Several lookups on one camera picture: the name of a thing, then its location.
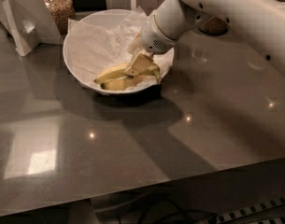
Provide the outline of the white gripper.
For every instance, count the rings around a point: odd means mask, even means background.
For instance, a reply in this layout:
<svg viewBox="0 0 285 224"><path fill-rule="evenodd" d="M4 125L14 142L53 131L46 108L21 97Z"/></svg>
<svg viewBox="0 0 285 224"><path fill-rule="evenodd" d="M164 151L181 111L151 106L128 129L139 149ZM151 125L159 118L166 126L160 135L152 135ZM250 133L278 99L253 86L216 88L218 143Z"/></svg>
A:
<svg viewBox="0 0 285 224"><path fill-rule="evenodd" d="M155 55L165 54L173 48L177 42L172 34L172 22L170 17L162 15L154 10L149 15L146 23L128 46L127 52L134 54L137 48L142 48ZM153 59L141 52L126 66L124 73L127 76L135 77L146 70L153 63Z"/></svg>

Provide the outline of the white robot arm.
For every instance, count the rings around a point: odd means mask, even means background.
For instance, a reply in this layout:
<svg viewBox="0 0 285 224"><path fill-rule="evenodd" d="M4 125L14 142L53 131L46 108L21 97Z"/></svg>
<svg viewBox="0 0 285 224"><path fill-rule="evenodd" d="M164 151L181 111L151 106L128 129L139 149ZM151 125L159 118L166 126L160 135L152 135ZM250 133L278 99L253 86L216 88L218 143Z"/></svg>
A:
<svg viewBox="0 0 285 224"><path fill-rule="evenodd" d="M187 31L219 18L285 77L285 4L278 0L164 0L128 47L165 54Z"/></svg>

